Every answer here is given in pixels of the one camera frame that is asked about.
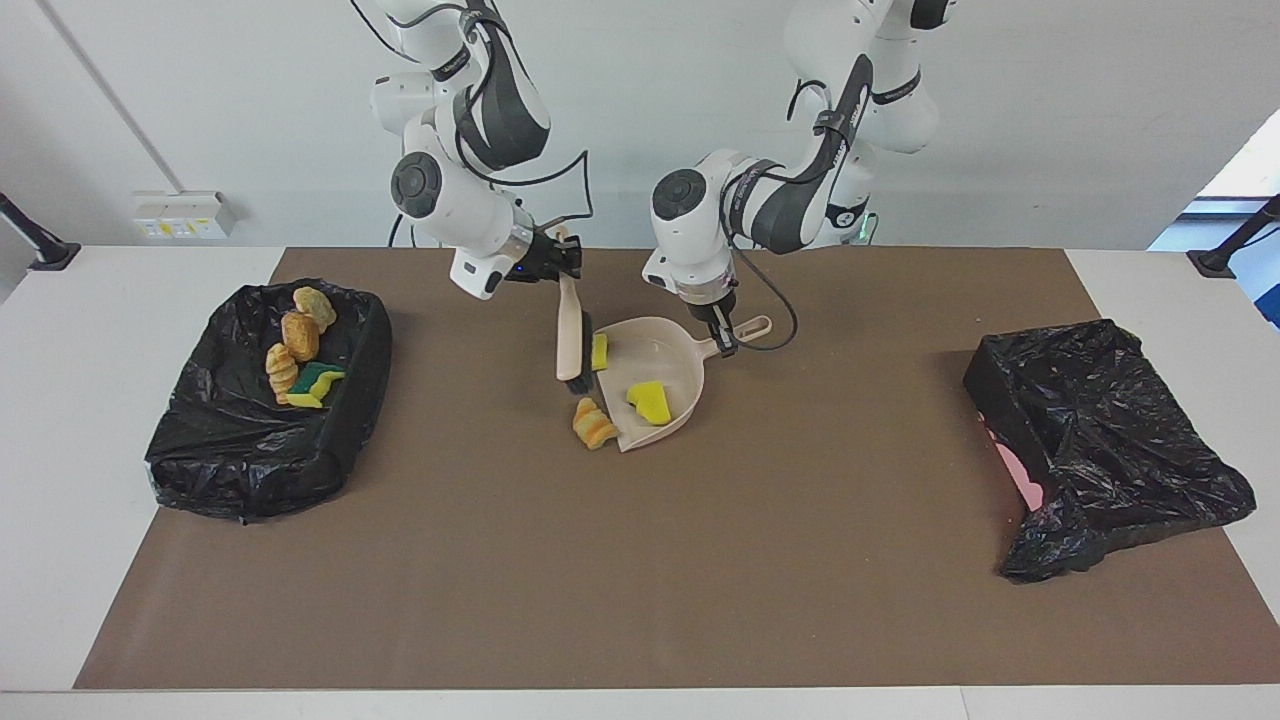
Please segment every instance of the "black plastic bag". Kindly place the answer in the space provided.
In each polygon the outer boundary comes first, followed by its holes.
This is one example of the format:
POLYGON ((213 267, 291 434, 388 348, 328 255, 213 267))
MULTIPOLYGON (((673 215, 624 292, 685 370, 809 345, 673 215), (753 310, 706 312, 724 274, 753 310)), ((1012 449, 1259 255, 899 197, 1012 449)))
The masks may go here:
POLYGON ((1001 574, 1038 582, 1115 550, 1234 523, 1257 503, 1111 320, 983 338, 965 388, 1044 491, 1001 574))
POLYGON ((390 320, 375 295, 316 279, 241 288, 210 318, 151 438, 157 502, 247 523, 329 498, 374 432, 390 359, 390 320), (324 292, 338 313, 316 360, 347 377, 323 410, 276 405, 265 370, 302 286, 324 292))

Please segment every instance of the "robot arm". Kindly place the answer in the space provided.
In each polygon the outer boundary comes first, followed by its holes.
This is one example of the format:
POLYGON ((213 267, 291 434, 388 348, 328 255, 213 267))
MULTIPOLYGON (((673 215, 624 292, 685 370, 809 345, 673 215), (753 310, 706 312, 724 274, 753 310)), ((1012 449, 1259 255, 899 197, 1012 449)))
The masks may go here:
POLYGON ((721 150, 658 183, 658 250, 645 279, 708 323, 722 354, 737 346, 728 320, 737 284, 730 238, 786 254, 824 233, 849 233, 869 196, 873 146, 914 152, 937 128, 916 36, 946 22, 956 1, 799 0, 783 40, 801 79, 792 109, 799 104, 814 118, 803 161, 721 150))
POLYGON ((403 141, 390 183, 397 208, 456 249, 451 279, 488 300, 503 279, 577 277, 581 251, 552 241, 485 179, 540 156, 550 118, 497 9, 463 3, 378 0, 396 50, 430 70, 379 79, 371 105, 403 141))

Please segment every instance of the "dustpan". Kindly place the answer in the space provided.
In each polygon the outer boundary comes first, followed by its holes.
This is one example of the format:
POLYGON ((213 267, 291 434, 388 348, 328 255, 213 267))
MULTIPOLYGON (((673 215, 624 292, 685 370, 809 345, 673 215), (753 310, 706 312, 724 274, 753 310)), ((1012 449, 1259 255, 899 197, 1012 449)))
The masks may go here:
MULTIPOLYGON (((758 315, 733 328, 739 340, 753 341, 769 334, 773 322, 758 315)), ((714 340, 696 341, 680 324, 667 318, 635 318, 600 331, 609 340, 608 368, 596 378, 618 428, 622 452, 653 445, 675 433, 694 415, 703 396, 707 373, 703 363, 719 355, 714 340), (658 380, 667 393, 671 423, 650 425, 627 402, 627 389, 658 380)))

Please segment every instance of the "blue object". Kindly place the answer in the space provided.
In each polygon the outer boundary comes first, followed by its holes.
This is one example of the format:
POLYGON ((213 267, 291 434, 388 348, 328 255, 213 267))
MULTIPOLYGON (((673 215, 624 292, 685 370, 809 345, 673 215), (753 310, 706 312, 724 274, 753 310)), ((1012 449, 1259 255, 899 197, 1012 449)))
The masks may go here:
POLYGON ((1262 310, 1262 316, 1271 320, 1276 328, 1280 328, 1280 284, 1268 290, 1266 295, 1258 299, 1258 310, 1262 310))

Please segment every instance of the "brown mat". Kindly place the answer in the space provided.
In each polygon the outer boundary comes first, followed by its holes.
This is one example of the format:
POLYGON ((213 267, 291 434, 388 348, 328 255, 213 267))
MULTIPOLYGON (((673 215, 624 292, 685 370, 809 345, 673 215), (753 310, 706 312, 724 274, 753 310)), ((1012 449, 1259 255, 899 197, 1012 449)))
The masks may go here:
MULTIPOLYGON (((588 254, 598 324, 687 319, 643 263, 588 254)), ((623 456, 570 432, 554 286, 481 304, 443 252, 288 251, 276 281, 392 310, 378 432, 347 492, 301 515, 161 510, 77 687, 1280 682, 1280 628, 1220 530, 1039 585, 996 575, 1019 497, 960 380, 984 333, 1097 318, 1062 252, 762 264, 800 338, 713 361, 694 419, 623 456)), ((739 319, 781 334, 744 283, 739 319)))

